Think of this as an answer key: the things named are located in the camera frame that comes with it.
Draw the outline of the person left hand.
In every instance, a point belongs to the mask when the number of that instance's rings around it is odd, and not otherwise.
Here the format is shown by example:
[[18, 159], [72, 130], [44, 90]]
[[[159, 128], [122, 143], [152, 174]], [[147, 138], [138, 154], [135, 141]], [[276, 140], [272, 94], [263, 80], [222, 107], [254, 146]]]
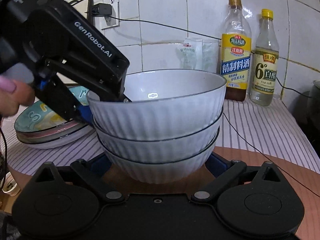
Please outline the person left hand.
[[0, 85], [0, 113], [4, 118], [15, 115], [20, 106], [30, 106], [35, 101], [35, 92], [26, 83], [1, 75]]

